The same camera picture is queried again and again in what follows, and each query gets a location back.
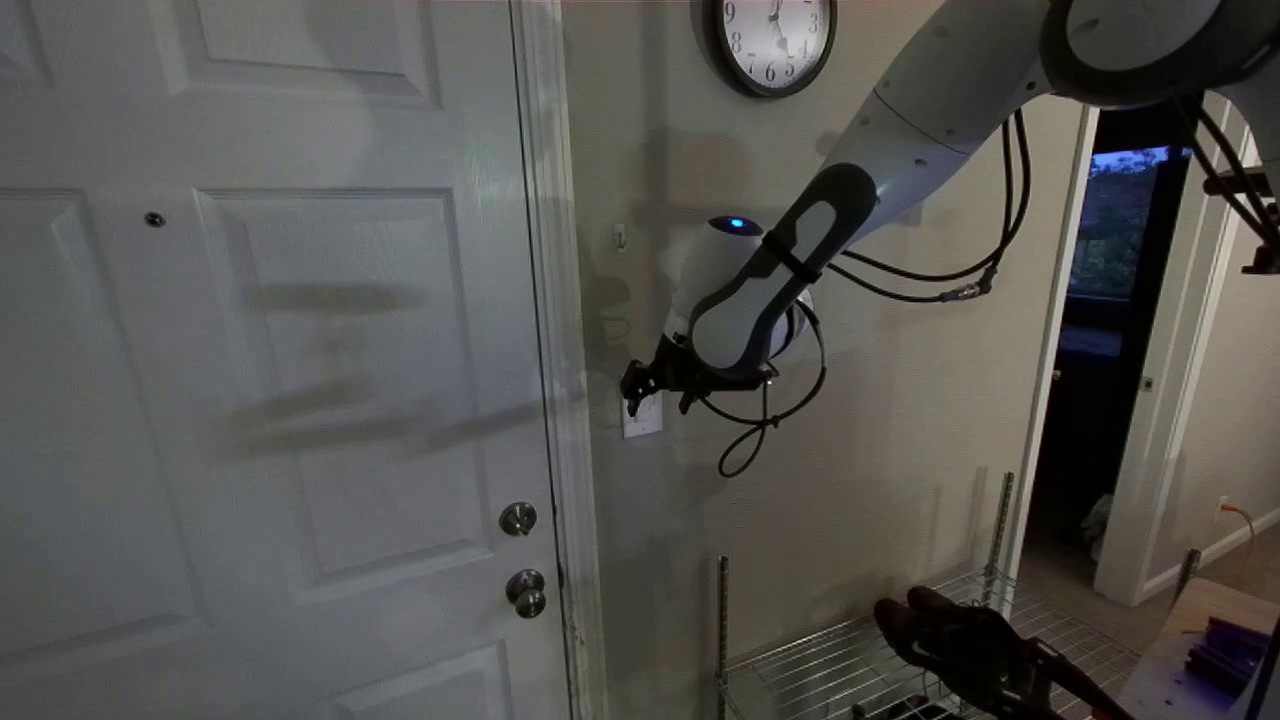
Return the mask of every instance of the door frame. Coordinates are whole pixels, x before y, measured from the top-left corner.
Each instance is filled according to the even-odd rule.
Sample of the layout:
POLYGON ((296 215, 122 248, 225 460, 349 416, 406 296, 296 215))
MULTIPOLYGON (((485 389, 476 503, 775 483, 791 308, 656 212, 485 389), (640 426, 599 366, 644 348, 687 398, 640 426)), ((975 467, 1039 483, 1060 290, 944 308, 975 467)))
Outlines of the door frame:
MULTIPOLYGON (((1206 95, 1205 106, 1226 128, 1232 138, 1245 138, 1245 118, 1240 110, 1226 106, 1226 101, 1206 95)), ((1019 569, 1022 535, 1031 518, 1036 463, 1044 448, 1044 411, 1048 411, 1050 366, 1054 366, 1054 335, 1064 327, 1095 118, 1099 110, 1090 106, 1074 138, 1078 142, 1074 185, 1066 199, 1064 242, 1054 254, 1050 311, 1048 311, 1044 348, 1039 348, 1039 384, 1036 384, 1036 403, 1031 403, 1031 423, 1022 444, 1022 467, 1019 467, 1019 503, 1014 503, 1014 531, 1012 531, 1014 543, 1007 559, 1012 574, 1019 569)), ((1168 514, 1172 483, 1180 473, 1190 397, 1197 397, 1205 348, 1217 322, 1217 298, 1232 258, 1235 215, 1221 199, 1205 194, 1199 185, 1205 185, 1205 173, 1186 168, 1180 215, 1175 215, 1175 232, 1164 263, 1160 305, 1147 335, 1144 389, 1131 403, 1131 423, 1127 423, 1124 460, 1119 460, 1116 494, 1110 494, 1110 518, 1107 518, 1103 551, 1090 574, 1090 587, 1099 596, 1127 607, 1175 585, 1175 569, 1150 569, 1150 559, 1154 559, 1154 541, 1168 514)))
POLYGON ((509 0, 559 562, 567 712, 608 720, 587 350, 559 0, 509 0))
MULTIPOLYGON (((1232 134, 1245 138, 1240 110, 1213 95, 1205 104, 1232 134)), ((1186 173, 1175 235, 1168 248, 1168 275, 1144 359, 1144 389, 1131 407, 1110 524, 1095 562, 1090 587, 1116 602, 1144 602, 1175 585, 1180 569, 1150 569, 1168 501, 1184 467, 1184 435, 1221 290, 1226 279, 1235 215, 1225 199, 1205 194, 1205 173, 1186 173)))

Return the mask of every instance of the metal rack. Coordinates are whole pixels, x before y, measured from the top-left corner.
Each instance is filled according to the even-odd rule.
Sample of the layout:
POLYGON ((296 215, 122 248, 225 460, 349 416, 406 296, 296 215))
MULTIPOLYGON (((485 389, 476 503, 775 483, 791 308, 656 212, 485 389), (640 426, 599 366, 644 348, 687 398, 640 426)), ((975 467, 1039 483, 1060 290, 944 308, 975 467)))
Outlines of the metal rack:
MULTIPOLYGON (((975 602, 990 587, 985 574, 951 574, 932 585, 951 600, 975 602)), ((1012 602, 1012 628, 1039 637, 1072 662, 1078 662, 1107 690, 1124 682, 1136 662, 1131 653, 1082 621, 1050 607, 1036 591, 1019 591, 1012 602)), ((1064 717, 1082 717, 1078 704, 1054 704, 1064 717)), ((890 657, 870 621, 838 621, 830 628, 789 641, 770 653, 748 657, 728 668, 728 720, 897 720, 897 717, 981 717, 961 700, 890 657)))

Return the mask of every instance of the robotic arm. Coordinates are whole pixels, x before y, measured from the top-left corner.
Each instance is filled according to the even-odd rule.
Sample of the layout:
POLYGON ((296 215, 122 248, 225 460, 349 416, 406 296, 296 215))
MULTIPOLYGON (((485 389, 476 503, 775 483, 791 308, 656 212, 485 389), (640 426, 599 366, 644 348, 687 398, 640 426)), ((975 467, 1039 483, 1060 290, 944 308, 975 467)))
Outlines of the robotic arm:
POLYGON ((932 194, 1019 104, 1054 90, 1103 106, 1225 87, 1280 168, 1274 0, 946 0, 843 128, 836 153, 745 252, 692 252, 650 363, 618 392, 761 389, 791 298, 852 240, 932 194))

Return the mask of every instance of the white wall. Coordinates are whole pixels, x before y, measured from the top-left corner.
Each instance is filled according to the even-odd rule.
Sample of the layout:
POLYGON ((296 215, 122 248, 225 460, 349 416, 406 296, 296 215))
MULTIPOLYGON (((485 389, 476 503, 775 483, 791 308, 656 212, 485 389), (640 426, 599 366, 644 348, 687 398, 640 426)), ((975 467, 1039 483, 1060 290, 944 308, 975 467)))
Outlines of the white wall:
MULTIPOLYGON (((715 212, 765 224, 936 0, 843 0, 826 70, 794 101, 719 82, 694 0, 567 0, 580 252, 596 411, 596 494, 615 717, 692 717, 713 668, 713 559, 732 554, 732 653, 869 611, 878 591, 987 551, 1001 473, 1019 467, 1048 283, 1082 110, 1036 104, 1036 202, 995 296, 897 308, 824 279, 826 392, 725 483, 732 439, 702 411, 618 439, 615 374, 646 357, 668 252, 715 212)), ((869 252, 955 267, 987 252, 1001 156, 987 147, 869 252)), ((812 359, 789 363, 802 389, 812 359)))
POLYGON ((1150 574, 1175 569, 1186 549, 1217 549, 1240 531, 1235 514, 1217 510, 1221 494, 1260 518, 1280 518, 1280 279, 1240 275, 1256 252, 1249 227, 1235 224, 1226 242, 1226 279, 1217 298, 1150 574))

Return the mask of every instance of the baseboard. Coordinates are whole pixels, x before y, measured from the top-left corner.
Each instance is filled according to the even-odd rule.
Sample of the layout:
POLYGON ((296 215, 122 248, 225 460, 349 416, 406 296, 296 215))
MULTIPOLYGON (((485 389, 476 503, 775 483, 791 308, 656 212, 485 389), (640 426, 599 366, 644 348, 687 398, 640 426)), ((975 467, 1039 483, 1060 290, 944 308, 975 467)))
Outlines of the baseboard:
MULTIPOLYGON (((1280 524, 1280 509, 1271 509, 1266 514, 1253 518, 1256 531, 1266 531, 1274 524, 1280 524)), ((1225 541, 1199 549, 1199 569, 1225 559, 1226 551, 1235 551, 1245 543, 1249 543, 1249 527, 1226 531, 1225 541)), ((1172 562, 1172 569, 1154 571, 1150 578, 1144 578, 1144 587, 1136 591, 1136 602, 1168 591, 1175 585, 1175 574, 1180 574, 1180 562, 1172 562)))

